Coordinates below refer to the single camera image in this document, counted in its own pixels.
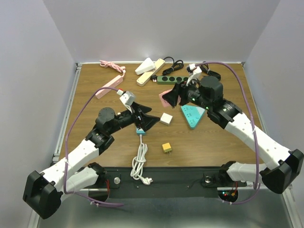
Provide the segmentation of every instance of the black cable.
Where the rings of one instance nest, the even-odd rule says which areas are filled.
[[[174,59],[173,59],[172,57],[168,56],[168,57],[164,58],[163,60],[165,60],[165,59],[167,59],[167,58],[172,59],[172,60],[173,60],[173,64],[172,64],[172,66],[171,66],[170,68],[165,69],[165,70],[162,72],[162,75],[163,75],[163,76],[164,76],[164,75],[171,74],[173,71],[180,70],[180,69],[182,69],[182,68],[184,67],[184,62],[183,62],[181,59],[179,59],[179,60],[177,60],[176,62],[174,62]]]
[[[209,76],[214,76],[220,81],[221,79],[220,74],[210,70],[208,64],[200,65],[200,69],[202,70],[202,72],[206,73]]]

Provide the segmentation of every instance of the yellow cube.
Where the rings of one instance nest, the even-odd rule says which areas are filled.
[[[164,153],[168,153],[168,152],[172,151],[170,143],[165,143],[161,146],[162,146],[162,150],[163,150]]]

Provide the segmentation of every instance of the pink power strip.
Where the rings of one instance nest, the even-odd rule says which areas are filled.
[[[121,75],[117,75],[115,78],[113,78],[107,84],[105,84],[103,87],[116,87],[123,82],[123,79],[124,78]],[[95,94],[95,97],[97,97],[97,99],[100,99],[101,97],[103,97],[110,91],[111,91],[110,89],[102,89]]]
[[[162,106],[163,106],[164,108],[166,108],[166,107],[171,107],[171,105],[170,105],[167,101],[165,101],[165,100],[163,99],[162,95],[164,95],[164,94],[170,92],[171,90],[172,90],[172,89],[169,89],[169,90],[163,91],[161,94],[159,94],[160,100],[161,100],[161,103],[162,103]]]

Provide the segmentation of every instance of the metal floor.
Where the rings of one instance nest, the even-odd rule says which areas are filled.
[[[240,189],[239,200],[253,193]],[[122,208],[97,208],[79,196],[66,199],[38,228],[293,228],[283,195],[261,189],[254,200],[227,205],[211,198],[111,199]]]

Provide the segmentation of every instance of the green power strip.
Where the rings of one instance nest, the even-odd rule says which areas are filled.
[[[174,85],[177,82],[186,81],[188,77],[186,76],[158,76],[157,84],[160,85]]]

